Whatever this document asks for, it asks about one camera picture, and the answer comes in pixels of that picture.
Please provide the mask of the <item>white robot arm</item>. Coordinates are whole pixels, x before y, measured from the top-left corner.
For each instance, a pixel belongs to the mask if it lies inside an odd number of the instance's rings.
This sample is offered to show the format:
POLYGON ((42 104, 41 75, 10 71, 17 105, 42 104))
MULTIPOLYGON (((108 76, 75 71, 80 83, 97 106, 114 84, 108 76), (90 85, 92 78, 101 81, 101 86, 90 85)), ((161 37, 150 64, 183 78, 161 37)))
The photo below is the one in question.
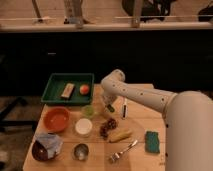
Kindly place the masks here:
POLYGON ((115 69, 101 80, 106 105, 126 97, 162 114, 166 125, 165 171, 213 171, 213 100, 198 91, 174 93, 136 88, 115 69))

